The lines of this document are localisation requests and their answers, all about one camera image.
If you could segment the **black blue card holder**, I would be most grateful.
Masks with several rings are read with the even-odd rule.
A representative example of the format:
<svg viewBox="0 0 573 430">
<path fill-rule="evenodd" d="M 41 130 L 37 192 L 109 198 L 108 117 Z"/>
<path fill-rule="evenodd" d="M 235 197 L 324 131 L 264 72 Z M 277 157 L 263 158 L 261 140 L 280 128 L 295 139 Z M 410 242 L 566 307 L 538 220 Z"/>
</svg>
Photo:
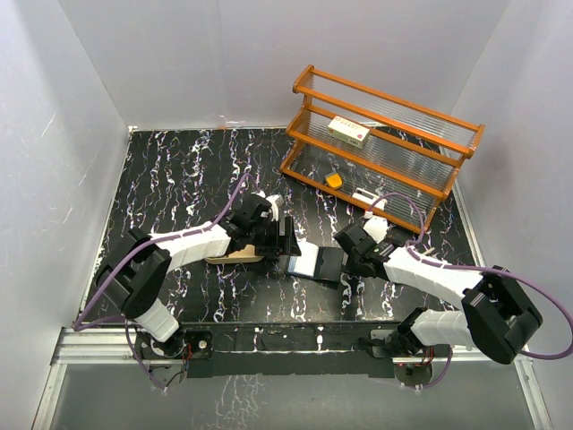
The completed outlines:
<svg viewBox="0 0 573 430">
<path fill-rule="evenodd" d="M 318 282 L 339 282 L 345 255 L 341 248 L 306 241 L 297 244 L 301 254 L 288 257 L 286 274 Z"/>
</svg>

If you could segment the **beige oval plastic tray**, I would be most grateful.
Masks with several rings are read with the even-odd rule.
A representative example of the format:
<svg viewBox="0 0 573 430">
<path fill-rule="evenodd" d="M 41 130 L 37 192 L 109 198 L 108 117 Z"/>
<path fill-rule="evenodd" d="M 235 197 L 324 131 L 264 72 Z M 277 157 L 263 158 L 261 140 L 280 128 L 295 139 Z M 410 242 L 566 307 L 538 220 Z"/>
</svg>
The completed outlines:
<svg viewBox="0 0 573 430">
<path fill-rule="evenodd" d="M 260 262 L 263 256 L 255 253 L 254 245 L 247 245 L 244 249 L 232 252 L 219 257 L 209 257 L 205 261 L 209 264 L 238 264 L 238 263 L 253 263 Z"/>
</svg>

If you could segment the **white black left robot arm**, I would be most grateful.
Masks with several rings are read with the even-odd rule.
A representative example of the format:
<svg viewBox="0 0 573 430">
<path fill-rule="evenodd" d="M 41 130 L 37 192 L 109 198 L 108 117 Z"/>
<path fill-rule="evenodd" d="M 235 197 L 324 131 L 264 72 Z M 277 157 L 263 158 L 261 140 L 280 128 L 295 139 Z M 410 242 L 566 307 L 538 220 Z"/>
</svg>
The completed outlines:
<svg viewBox="0 0 573 430">
<path fill-rule="evenodd" d="M 163 356 L 184 349 L 184 329 L 162 304 L 159 291 L 166 275 L 187 264 L 220 258 L 251 245 L 262 258 L 300 256 L 294 222 L 282 215 L 283 197 L 263 192 L 246 195 L 198 227 L 150 235 L 135 228 L 100 264 L 95 283 L 127 322 L 138 324 Z"/>
</svg>

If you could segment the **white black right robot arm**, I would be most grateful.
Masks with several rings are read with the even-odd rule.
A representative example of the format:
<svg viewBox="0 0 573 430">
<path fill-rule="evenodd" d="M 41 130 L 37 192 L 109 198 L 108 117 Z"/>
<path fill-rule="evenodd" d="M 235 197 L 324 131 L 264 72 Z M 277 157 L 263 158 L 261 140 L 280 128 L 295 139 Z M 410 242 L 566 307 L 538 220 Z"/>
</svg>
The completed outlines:
<svg viewBox="0 0 573 430">
<path fill-rule="evenodd" d="M 411 245 L 377 239 L 358 224 L 346 226 L 335 239 L 347 255 L 351 274 L 414 287 L 454 307 L 417 307 L 377 342 L 390 356 L 417 356 L 428 347 L 449 345 L 478 348 L 489 359 L 508 365 L 543 324 L 526 292 L 503 269 L 453 269 Z"/>
</svg>

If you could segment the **white black small device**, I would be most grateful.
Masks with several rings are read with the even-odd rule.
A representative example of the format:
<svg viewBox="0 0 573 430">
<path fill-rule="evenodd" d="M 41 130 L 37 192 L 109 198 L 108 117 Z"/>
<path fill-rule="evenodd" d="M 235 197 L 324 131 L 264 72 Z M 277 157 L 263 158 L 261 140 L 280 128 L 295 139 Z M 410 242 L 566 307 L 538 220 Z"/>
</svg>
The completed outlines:
<svg viewBox="0 0 573 430">
<path fill-rule="evenodd" d="M 353 191 L 352 197 L 360 202 L 364 202 L 367 207 L 371 207 L 375 203 L 374 207 L 381 211 L 385 210 L 385 206 L 388 202 L 386 199 L 381 199 L 379 195 L 360 187 Z"/>
</svg>

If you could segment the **small orange yellow block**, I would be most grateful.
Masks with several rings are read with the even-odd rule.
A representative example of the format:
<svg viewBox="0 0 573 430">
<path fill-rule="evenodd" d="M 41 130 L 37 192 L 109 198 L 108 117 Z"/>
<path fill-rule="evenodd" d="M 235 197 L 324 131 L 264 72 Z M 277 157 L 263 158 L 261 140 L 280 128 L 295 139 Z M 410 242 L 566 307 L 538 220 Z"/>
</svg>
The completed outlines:
<svg viewBox="0 0 573 430">
<path fill-rule="evenodd" d="M 344 182 L 340 174 L 333 173 L 325 177 L 325 184 L 332 189 L 339 189 Z"/>
</svg>

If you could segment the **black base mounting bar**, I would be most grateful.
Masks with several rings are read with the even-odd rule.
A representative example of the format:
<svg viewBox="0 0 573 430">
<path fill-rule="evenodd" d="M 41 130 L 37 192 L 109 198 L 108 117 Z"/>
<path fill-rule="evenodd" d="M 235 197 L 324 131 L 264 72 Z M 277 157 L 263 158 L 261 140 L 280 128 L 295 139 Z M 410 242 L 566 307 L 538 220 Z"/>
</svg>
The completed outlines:
<svg viewBox="0 0 573 430">
<path fill-rule="evenodd" d="M 392 377 L 390 358 L 367 342 L 396 322 L 187 322 L 189 378 L 231 375 Z"/>
</svg>

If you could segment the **orange wooden shelf rack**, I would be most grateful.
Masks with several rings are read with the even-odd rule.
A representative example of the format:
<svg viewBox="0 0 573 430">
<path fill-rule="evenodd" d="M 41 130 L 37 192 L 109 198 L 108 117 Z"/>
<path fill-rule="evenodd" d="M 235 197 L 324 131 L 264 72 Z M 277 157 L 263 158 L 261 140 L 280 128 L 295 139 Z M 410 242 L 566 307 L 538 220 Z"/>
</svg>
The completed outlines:
<svg viewBox="0 0 573 430">
<path fill-rule="evenodd" d="M 428 228 L 445 202 L 465 161 L 483 136 L 483 125 L 391 96 L 308 65 L 293 92 L 303 102 L 286 134 L 294 146 L 280 166 L 283 174 L 360 208 L 352 197 L 360 187 L 388 202 L 377 215 L 413 232 Z M 362 149 L 328 132 L 335 116 L 371 129 Z M 332 189 L 327 175 L 344 184 Z"/>
</svg>

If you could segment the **white red small box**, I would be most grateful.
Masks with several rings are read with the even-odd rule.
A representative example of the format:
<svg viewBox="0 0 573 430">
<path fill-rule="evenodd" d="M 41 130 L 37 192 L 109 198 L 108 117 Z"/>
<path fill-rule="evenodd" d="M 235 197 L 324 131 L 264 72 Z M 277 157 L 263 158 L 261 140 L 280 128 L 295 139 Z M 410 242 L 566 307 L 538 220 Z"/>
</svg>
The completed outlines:
<svg viewBox="0 0 573 430">
<path fill-rule="evenodd" d="M 327 126 L 329 134 L 353 147 L 362 149 L 371 129 L 341 116 L 332 118 Z"/>
</svg>

